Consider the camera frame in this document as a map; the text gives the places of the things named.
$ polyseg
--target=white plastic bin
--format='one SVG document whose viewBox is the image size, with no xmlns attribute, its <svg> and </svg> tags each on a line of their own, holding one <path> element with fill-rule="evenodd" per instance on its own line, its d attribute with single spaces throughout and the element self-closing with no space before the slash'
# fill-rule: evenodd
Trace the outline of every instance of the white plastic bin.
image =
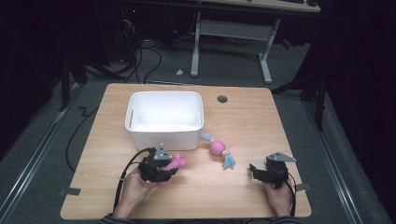
<svg viewBox="0 0 396 224">
<path fill-rule="evenodd" d="M 204 127 L 201 95 L 194 91 L 139 91 L 131 96 L 125 119 L 134 146 L 141 150 L 192 150 Z"/>
</svg>

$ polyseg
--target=sleeve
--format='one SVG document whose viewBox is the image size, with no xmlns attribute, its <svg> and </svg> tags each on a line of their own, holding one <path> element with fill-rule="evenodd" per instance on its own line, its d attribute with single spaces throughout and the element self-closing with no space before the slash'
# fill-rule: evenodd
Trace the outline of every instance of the sleeve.
<svg viewBox="0 0 396 224">
<path fill-rule="evenodd" d="M 129 219 L 120 219 L 120 218 L 115 218 L 113 217 L 113 214 L 110 213 L 105 217 L 102 217 L 98 221 L 98 224 L 134 224 L 132 220 Z"/>
<path fill-rule="evenodd" d="M 270 224 L 301 224 L 297 217 L 278 217 Z"/>
</svg>

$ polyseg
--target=person's hand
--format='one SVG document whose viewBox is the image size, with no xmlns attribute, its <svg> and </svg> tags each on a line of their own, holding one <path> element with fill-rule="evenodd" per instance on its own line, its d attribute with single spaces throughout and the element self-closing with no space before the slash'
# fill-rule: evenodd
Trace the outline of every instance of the person's hand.
<svg viewBox="0 0 396 224">
<path fill-rule="evenodd" d="M 283 183 L 279 189 L 273 184 L 262 182 L 268 196 L 268 203 L 276 217 L 289 217 L 291 208 L 291 192 L 287 184 Z"/>
<path fill-rule="evenodd" d="M 141 177 L 139 170 L 134 170 L 124 178 L 122 194 L 119 204 L 114 209 L 113 217 L 128 218 L 134 208 L 143 202 L 149 192 L 157 187 L 159 183 L 146 183 Z"/>
</svg>

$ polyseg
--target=round hole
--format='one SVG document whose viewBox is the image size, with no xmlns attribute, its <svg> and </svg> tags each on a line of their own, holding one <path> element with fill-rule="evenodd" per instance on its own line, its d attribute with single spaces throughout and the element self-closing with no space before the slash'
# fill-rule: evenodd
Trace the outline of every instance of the round hole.
<svg viewBox="0 0 396 224">
<path fill-rule="evenodd" d="M 218 101 L 220 103 L 226 103 L 228 101 L 228 98 L 225 95 L 220 95 L 220 96 L 218 96 Z"/>
</svg>

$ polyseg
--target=pink toy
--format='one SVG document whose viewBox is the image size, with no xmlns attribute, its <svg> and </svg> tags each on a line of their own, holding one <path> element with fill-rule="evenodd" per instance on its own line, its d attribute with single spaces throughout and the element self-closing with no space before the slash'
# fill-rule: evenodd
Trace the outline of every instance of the pink toy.
<svg viewBox="0 0 396 224">
<path fill-rule="evenodd" d="M 225 149 L 225 145 L 220 140 L 213 139 L 209 134 L 203 134 L 203 138 L 210 142 L 210 152 L 214 156 L 222 156 L 224 158 L 224 168 L 233 168 L 234 161 L 230 151 Z"/>
<path fill-rule="evenodd" d="M 187 161 L 181 158 L 180 153 L 173 155 L 172 161 L 164 166 L 162 169 L 165 171 L 170 171 L 175 168 L 185 168 L 187 167 Z"/>
</svg>

